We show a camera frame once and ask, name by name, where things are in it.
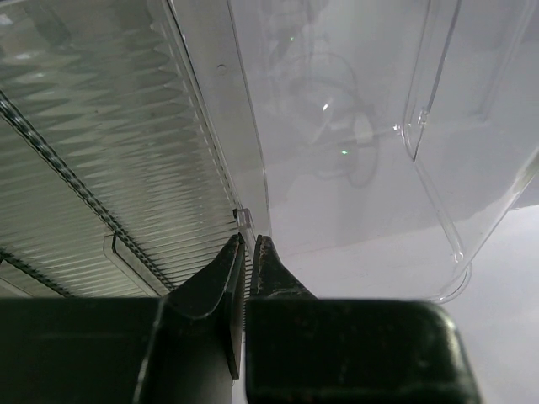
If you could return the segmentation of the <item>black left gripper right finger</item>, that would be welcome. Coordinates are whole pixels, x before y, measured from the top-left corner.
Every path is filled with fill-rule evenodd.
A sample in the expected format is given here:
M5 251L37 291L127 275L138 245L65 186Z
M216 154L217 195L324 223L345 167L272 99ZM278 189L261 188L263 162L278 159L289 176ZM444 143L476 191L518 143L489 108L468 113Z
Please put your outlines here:
M251 403L479 403L456 324L417 300L319 299L258 236L245 311Z

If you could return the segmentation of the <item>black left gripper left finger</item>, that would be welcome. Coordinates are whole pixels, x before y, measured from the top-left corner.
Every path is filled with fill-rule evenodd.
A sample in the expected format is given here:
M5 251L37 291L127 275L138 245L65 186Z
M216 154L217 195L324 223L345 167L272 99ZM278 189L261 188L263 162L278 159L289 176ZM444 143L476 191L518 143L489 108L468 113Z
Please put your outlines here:
M6 298L4 403L228 403L239 376L245 243L164 297Z

